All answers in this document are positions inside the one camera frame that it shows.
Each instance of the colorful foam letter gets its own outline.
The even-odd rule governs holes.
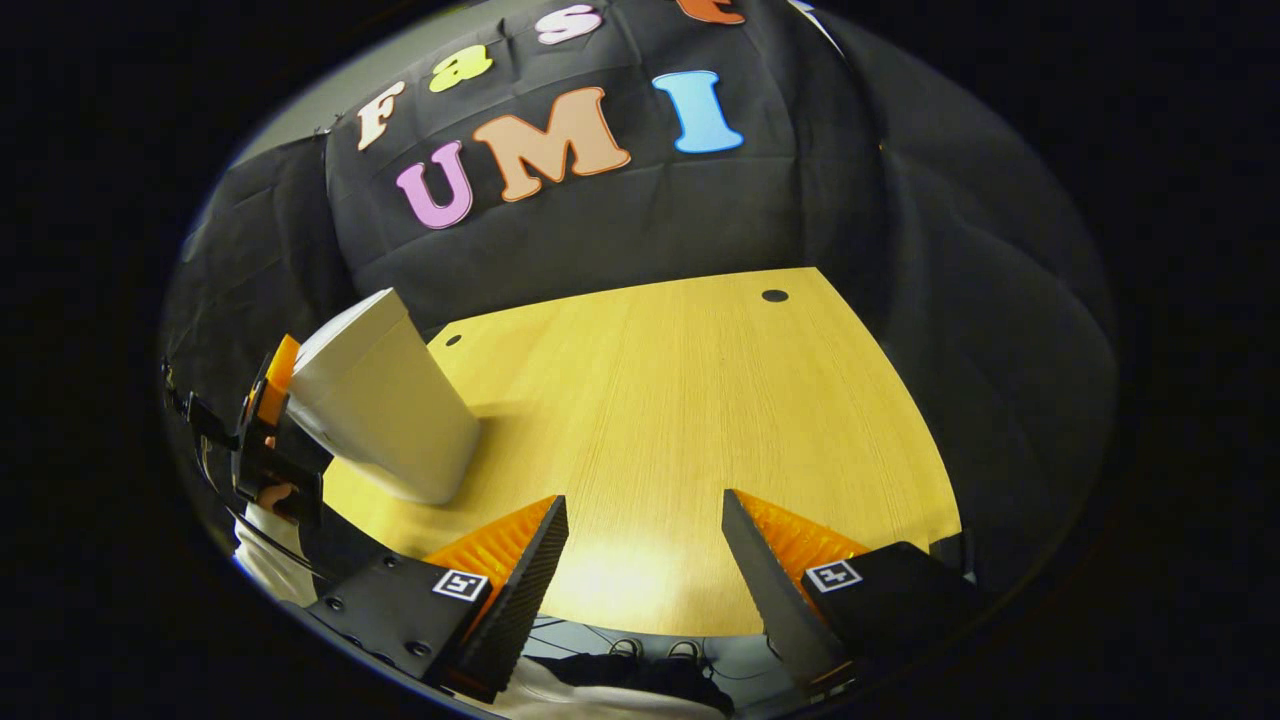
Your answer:
[[[631,154],[618,147],[600,113],[599,87],[582,87],[561,95],[552,104],[547,132],[515,115],[494,118],[476,128],[471,136],[488,143],[498,161],[498,170],[507,181],[502,199],[524,200],[541,190],[538,178],[529,177],[525,163],[552,182],[564,179],[564,161],[573,149],[573,174],[594,176],[626,165]]]
[[[401,92],[404,92],[404,81],[388,87],[381,95],[374,97],[372,102],[356,111],[356,115],[360,117],[360,145],[356,146],[356,150],[369,147],[387,132],[383,120],[390,118],[392,113],[396,111],[396,96]]]
[[[724,26],[736,26],[746,22],[746,18],[739,15],[737,13],[726,13],[718,8],[718,5],[728,5],[730,0],[676,0],[680,3],[680,9],[685,12],[686,15],[694,18],[695,20],[703,20],[704,23],[718,23]]]
[[[431,161],[444,168],[444,177],[448,178],[449,188],[453,190],[453,201],[443,208],[431,200],[431,192],[422,179],[422,173],[426,172],[422,163],[406,168],[396,178],[396,184],[404,191],[417,220],[431,229],[438,231],[457,224],[471,211],[471,183],[467,181],[467,173],[462,169],[462,161],[458,159],[461,151],[462,142],[454,140],[442,145],[431,154]]]
[[[483,74],[492,67],[493,60],[485,54],[484,45],[463,47],[435,65],[435,69],[431,70],[435,77],[431,78],[428,90],[444,92],[465,79]]]
[[[604,19],[590,5],[573,5],[563,10],[543,15],[534,29],[540,32],[538,42],[556,45],[586,35],[600,27]]]
[[[710,70],[669,73],[653,78],[653,86],[671,96],[684,131],[676,140],[681,152],[718,152],[742,145],[744,137],[724,122],[716,83],[719,76]]]

